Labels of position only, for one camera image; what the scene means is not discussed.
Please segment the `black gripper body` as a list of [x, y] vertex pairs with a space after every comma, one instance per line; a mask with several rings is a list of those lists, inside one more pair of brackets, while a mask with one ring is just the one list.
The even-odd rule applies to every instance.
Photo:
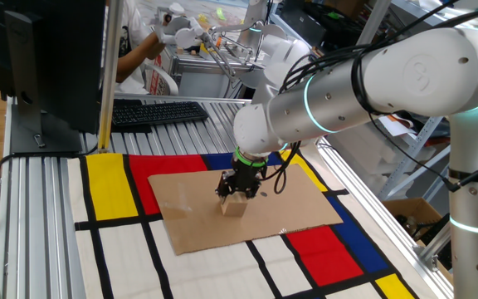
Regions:
[[226, 172], [235, 173], [235, 192], [242, 192], [245, 187], [251, 187], [255, 184], [261, 185], [261, 180], [265, 178], [267, 171], [266, 163], [260, 166], [254, 164], [244, 164], [236, 161], [232, 164], [232, 169]]

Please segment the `bare hand of person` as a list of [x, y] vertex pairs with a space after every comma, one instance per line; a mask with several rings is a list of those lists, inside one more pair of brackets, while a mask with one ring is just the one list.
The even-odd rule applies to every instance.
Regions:
[[158, 57], [166, 47], [164, 43], [159, 41], [155, 32], [151, 33], [145, 38], [144, 46], [146, 57], [149, 60], [154, 60], [156, 57]]

